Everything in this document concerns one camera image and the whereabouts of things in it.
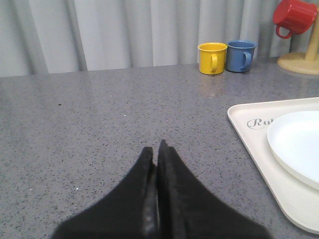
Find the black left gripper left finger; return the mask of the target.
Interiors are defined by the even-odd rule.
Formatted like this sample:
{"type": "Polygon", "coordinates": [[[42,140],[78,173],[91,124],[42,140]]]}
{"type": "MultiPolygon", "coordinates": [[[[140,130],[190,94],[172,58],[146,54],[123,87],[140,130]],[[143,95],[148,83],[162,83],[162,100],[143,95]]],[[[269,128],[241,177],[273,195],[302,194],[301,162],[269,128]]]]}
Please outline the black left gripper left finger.
{"type": "Polygon", "coordinates": [[[156,239],[156,167],[144,147],[126,177],[102,200],[64,221],[54,239],[156,239]]]}

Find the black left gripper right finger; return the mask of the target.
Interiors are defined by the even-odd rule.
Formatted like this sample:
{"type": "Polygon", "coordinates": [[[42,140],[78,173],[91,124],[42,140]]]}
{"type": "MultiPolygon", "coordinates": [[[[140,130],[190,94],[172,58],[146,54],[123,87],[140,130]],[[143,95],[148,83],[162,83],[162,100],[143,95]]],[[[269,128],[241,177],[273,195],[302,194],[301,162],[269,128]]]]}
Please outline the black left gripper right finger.
{"type": "Polygon", "coordinates": [[[223,203],[162,140],[158,156],[159,232],[162,239],[270,239],[262,225],[223,203]]]}

